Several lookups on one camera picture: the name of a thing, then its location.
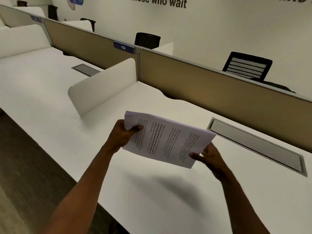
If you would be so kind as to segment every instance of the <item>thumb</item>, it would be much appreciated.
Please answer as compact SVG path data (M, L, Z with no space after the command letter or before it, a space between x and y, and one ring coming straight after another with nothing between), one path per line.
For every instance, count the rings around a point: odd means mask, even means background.
M190 153L189 156L196 160L196 161L200 161L204 164L206 164L206 159L203 157L203 156L200 156L199 154L196 154L196 153Z
M130 133L130 135L134 135L135 133L139 132L140 130L143 130L144 126L141 126L141 125L137 125L137 126L134 126L132 127L130 130L128 130L127 132Z

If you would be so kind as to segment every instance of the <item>person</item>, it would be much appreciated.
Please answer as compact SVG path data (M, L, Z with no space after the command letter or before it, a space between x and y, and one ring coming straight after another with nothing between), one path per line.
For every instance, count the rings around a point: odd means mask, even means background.
M127 131L124 128L124 120L116 122L107 141L78 183L60 202L42 234L86 234L88 232L112 156L129 142L131 136L142 129L143 126L138 125ZM190 157L204 163L221 182L233 234L269 234L234 174L212 143L204 149L202 156L192 153Z

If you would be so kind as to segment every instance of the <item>white paper sheet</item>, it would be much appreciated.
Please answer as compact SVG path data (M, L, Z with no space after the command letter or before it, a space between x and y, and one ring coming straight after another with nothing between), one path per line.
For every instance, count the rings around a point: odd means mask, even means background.
M211 131L145 113L126 111L124 125L126 130L136 125L144 129L132 136L123 149L185 168L195 163L189 153L201 153L215 137Z

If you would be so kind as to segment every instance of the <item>left arm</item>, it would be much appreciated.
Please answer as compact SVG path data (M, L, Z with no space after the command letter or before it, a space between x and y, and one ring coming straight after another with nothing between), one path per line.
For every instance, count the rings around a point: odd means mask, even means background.
M78 183L58 205L42 234L86 234L88 232L113 154L125 146L131 136L142 128L136 126L126 131L124 120L116 122L107 142Z

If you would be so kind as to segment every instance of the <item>right arm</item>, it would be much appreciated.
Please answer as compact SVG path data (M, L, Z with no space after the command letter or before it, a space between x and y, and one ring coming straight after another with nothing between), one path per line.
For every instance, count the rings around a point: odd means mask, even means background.
M270 234L216 147L210 143L202 155L191 153L190 157L204 163L221 182L233 234Z

